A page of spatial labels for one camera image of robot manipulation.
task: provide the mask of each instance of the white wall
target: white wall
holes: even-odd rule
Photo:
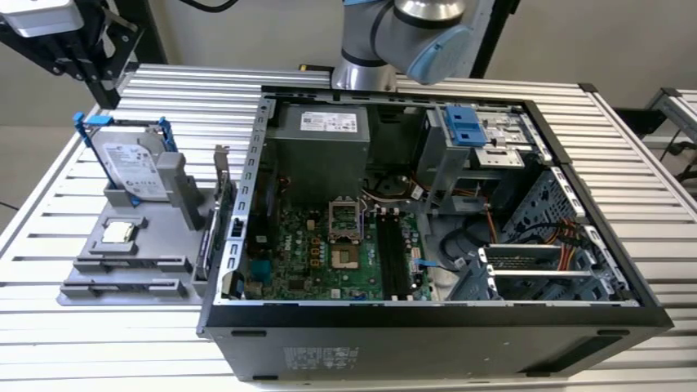
[[[697,88],[697,1],[522,0],[488,78],[592,82],[617,106]]]
[[[0,125],[72,125],[93,99],[83,83],[56,77],[0,43]]]
[[[340,56],[343,4],[339,0],[240,0],[219,14],[179,1],[152,0],[157,21],[169,21],[185,65],[297,69],[333,65]]]

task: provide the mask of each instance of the aluminum extrusion table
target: aluminum extrusion table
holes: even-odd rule
[[[141,65],[109,113],[164,115],[188,173],[212,187],[216,144],[241,173],[260,86],[328,83],[320,72]],[[697,390],[697,205],[602,97],[576,84],[468,79],[423,87],[403,78],[399,91],[534,100],[676,328],[568,380],[243,384],[195,334],[197,306],[55,302],[105,203],[104,173],[73,137],[0,236],[0,390]]]

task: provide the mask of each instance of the slotted aluminum surface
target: slotted aluminum surface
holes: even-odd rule
[[[143,65],[111,113],[131,119],[167,116],[188,172],[200,186],[212,186],[212,148],[231,146],[229,163],[239,173],[259,86],[273,83],[325,87],[328,77]],[[674,392],[697,390],[694,209],[598,98],[572,84],[467,79],[435,87],[403,79],[400,90],[537,102],[676,328],[568,380],[492,380],[487,386],[468,380],[312,382],[260,388],[637,392],[670,383]],[[7,283],[0,287],[0,390],[255,390],[259,385],[232,377],[215,344],[195,335],[199,307],[61,307],[55,302],[71,258],[104,206],[103,187],[95,157],[73,138],[0,237],[0,282]]]

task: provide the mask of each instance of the blue clip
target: blue clip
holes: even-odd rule
[[[85,124],[91,127],[108,127],[113,124],[113,117],[93,115],[87,119]]]
[[[164,145],[167,146],[167,150],[171,153],[179,152],[179,149],[176,148],[175,135],[172,134],[172,124],[164,119],[164,117],[160,117],[157,125],[163,127]]]
[[[475,109],[445,106],[445,125],[453,135],[455,145],[481,147],[487,144],[487,135],[481,129]]]

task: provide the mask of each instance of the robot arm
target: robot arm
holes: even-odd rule
[[[181,1],[205,12],[237,3]],[[465,0],[344,0],[343,60],[332,87],[393,91],[396,70],[424,84],[451,76],[468,45],[464,10]],[[104,109],[119,104],[116,81],[141,34],[105,0],[0,0],[0,42],[52,74],[84,82]]]
[[[104,33],[115,51],[104,51]],[[83,81],[105,109],[143,30],[101,0],[0,1],[0,42],[55,75]]]
[[[393,91],[396,69],[421,84],[463,63],[471,30],[465,0],[344,0],[343,60],[332,86]]]

